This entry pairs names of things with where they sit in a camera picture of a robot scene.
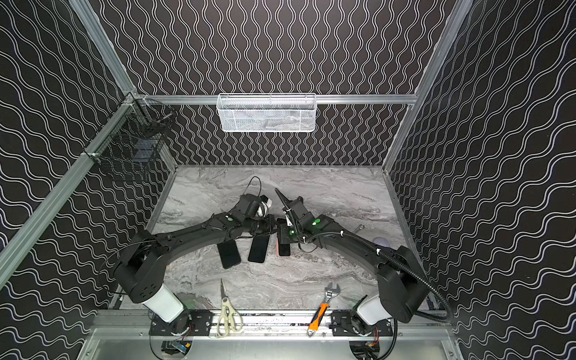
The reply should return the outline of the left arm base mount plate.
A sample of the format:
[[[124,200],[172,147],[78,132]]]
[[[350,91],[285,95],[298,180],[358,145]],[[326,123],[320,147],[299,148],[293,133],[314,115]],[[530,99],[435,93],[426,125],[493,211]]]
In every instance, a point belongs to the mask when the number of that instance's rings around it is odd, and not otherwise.
[[[151,319],[151,336],[208,336],[212,329],[214,314],[210,310],[184,311],[172,322],[164,322],[156,313]]]

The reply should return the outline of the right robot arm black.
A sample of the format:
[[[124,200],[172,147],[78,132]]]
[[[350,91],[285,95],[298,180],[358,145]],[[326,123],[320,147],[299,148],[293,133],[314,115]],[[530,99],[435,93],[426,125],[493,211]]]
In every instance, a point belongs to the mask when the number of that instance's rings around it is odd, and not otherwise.
[[[305,207],[302,197],[288,199],[279,189],[274,191],[283,204],[290,240],[334,251],[371,272],[377,282],[379,303],[391,318],[401,323],[408,323],[414,316],[439,323],[452,321],[454,313],[448,300],[427,279],[408,247],[393,249],[375,244],[324,214],[313,215]],[[445,315],[419,310],[430,293],[442,304]]]

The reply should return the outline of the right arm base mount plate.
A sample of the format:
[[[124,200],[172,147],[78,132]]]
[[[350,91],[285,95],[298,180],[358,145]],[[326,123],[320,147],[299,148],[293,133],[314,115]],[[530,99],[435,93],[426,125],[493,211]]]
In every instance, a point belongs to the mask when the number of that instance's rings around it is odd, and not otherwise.
[[[328,327],[335,337],[373,336],[378,331],[379,336],[393,335],[392,322],[381,320],[374,325],[368,325],[351,310],[336,310],[330,314]]]

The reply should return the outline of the phone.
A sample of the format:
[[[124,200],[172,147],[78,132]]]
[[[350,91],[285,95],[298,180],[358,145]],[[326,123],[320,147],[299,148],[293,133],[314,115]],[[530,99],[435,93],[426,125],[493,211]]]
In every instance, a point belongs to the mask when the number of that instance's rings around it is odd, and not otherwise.
[[[290,244],[277,243],[277,254],[279,257],[290,257],[291,247]]]

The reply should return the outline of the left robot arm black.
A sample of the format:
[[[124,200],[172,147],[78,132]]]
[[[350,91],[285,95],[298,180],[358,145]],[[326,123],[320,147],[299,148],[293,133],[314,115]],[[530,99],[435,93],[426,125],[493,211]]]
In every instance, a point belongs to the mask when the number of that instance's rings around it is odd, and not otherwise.
[[[243,235],[272,234],[265,195],[243,194],[231,210],[173,232],[142,231],[119,252],[113,276],[130,300],[144,305],[176,334],[187,328],[189,310],[164,284],[167,266],[186,254],[211,245],[217,247],[224,269],[242,262],[236,240]]]

